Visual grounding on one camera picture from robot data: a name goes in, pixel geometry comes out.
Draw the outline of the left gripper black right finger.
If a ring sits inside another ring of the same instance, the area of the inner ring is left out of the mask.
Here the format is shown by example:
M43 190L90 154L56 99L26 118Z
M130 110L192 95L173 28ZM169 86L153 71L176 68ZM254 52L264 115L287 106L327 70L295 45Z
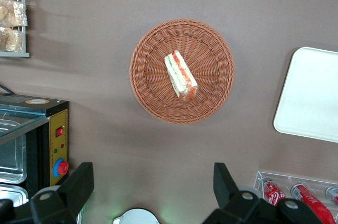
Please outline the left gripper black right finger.
M280 223L277 209L248 190L239 190L224 163L215 163L213 191L218 203L204 223Z

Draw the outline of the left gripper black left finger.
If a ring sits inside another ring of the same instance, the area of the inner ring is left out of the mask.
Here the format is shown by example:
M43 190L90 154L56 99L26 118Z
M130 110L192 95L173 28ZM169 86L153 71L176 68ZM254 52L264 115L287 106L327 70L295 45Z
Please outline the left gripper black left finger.
M94 190L93 164L83 162L58 187L43 189L30 201L34 223L76 223Z

